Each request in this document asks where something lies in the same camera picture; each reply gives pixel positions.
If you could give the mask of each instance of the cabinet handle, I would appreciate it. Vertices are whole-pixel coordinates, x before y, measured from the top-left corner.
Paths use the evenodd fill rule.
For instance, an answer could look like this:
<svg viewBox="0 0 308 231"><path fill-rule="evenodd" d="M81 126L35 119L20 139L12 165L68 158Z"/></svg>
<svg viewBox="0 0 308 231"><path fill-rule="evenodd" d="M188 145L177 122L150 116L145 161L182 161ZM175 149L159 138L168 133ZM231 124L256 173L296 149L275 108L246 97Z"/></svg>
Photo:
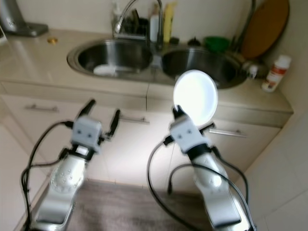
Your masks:
<svg viewBox="0 0 308 231"><path fill-rule="evenodd" d="M54 107L38 107L35 103L32 105L27 105L25 107L26 110L32 110L32 111L41 111L41 112L52 112L52 113L58 113L59 108L57 106Z"/></svg>
<svg viewBox="0 0 308 231"><path fill-rule="evenodd" d="M131 117L127 117L127 116L124 116L124 115L120 115L120 120L130 122L130 123L137 123L137 124L145 124L145 125L150 124L150 122L147 121L145 117L142 117L140 119L136 119L136 118L131 118Z"/></svg>
<svg viewBox="0 0 308 231"><path fill-rule="evenodd" d="M236 132L234 132L234 131L223 131L223 130L210 129L209 133L247 138L247 135L245 133L242 133L240 130L237 130Z"/></svg>

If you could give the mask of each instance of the kitchen sink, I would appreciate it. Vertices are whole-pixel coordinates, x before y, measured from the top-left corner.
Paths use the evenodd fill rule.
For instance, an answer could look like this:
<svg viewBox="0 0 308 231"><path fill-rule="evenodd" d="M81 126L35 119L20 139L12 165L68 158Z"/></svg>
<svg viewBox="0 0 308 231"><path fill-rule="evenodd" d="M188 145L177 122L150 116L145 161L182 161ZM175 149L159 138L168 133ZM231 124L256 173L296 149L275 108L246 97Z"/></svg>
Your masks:
<svg viewBox="0 0 308 231"><path fill-rule="evenodd" d="M225 54L181 45L157 51L144 42L123 39L88 42L70 51L67 62L72 69L93 77L168 85L174 85L189 70L207 73L218 89L234 87L246 79L240 63Z"/></svg>
<svg viewBox="0 0 308 231"><path fill-rule="evenodd" d="M166 53L162 57L162 69L175 80L185 71L203 71L213 79L218 89L231 88L246 80L246 76L240 71L240 63L235 59L199 48Z"/></svg>
<svg viewBox="0 0 308 231"><path fill-rule="evenodd" d="M152 59L147 47L120 39L90 42L73 49L67 56L67 62L74 70L105 77L140 73Z"/></svg>

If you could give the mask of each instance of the faucet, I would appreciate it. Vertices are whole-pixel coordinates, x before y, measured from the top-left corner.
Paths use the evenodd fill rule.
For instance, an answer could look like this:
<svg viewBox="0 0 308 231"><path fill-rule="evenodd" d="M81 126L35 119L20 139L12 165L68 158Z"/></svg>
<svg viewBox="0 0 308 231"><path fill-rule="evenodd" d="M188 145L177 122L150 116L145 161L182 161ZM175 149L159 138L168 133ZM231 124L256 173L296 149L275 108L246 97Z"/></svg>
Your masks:
<svg viewBox="0 0 308 231"><path fill-rule="evenodd" d="M121 27L122 27L122 23L123 20L128 12L128 10L132 7L132 5L136 2L137 0L131 0L127 6L125 7L125 9L123 10L119 21L115 24L114 27L114 32L119 34L121 31ZM163 48L163 44L164 44L164 34L163 34L163 4L161 0L157 0L158 1L158 5L159 5L159 26L158 26L158 33L157 33L157 42L156 42L156 46L158 50L161 50Z"/></svg>

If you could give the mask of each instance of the kitchen counter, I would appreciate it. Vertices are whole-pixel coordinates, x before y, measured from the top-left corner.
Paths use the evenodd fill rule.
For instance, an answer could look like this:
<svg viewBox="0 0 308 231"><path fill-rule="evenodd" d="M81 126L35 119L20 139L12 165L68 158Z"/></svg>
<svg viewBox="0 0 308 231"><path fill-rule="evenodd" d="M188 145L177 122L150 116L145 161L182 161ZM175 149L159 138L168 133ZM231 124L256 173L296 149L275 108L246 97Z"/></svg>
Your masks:
<svg viewBox="0 0 308 231"><path fill-rule="evenodd" d="M47 38L50 37L58 38L58 43L49 44ZM173 86L160 70L155 78L165 80L165 84L91 77L69 67L66 61L69 51L82 43L107 38L111 35L68 30L50 30L38 38L9 36L9 43L0 47L0 83L7 93L12 88L10 83L106 92L146 99L149 111L170 111ZM151 69L146 69L141 75L152 75ZM279 91L263 92L260 84L260 81L247 80L237 87L219 90L218 107L279 113L284 116L285 123L293 113L290 104Z"/></svg>

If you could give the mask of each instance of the white wall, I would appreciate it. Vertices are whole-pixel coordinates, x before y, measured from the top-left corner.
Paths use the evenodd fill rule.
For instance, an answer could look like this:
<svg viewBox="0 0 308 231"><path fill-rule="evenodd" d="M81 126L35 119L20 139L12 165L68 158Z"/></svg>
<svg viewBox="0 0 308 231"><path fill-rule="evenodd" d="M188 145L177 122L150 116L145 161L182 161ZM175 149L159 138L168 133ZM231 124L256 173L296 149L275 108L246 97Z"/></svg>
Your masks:
<svg viewBox="0 0 308 231"><path fill-rule="evenodd" d="M220 35L232 38L249 0L178 0L173 35L181 40L194 36ZM111 33L111 0L18 0L24 18L51 28ZM119 0L122 9L128 0ZM154 0L139 0L140 16L148 16ZM171 0L162 0L165 5Z"/></svg>
<svg viewBox="0 0 308 231"><path fill-rule="evenodd" d="M280 90L295 114L246 173L259 231L308 230L308 1L290 4L288 27L267 62L293 58Z"/></svg>

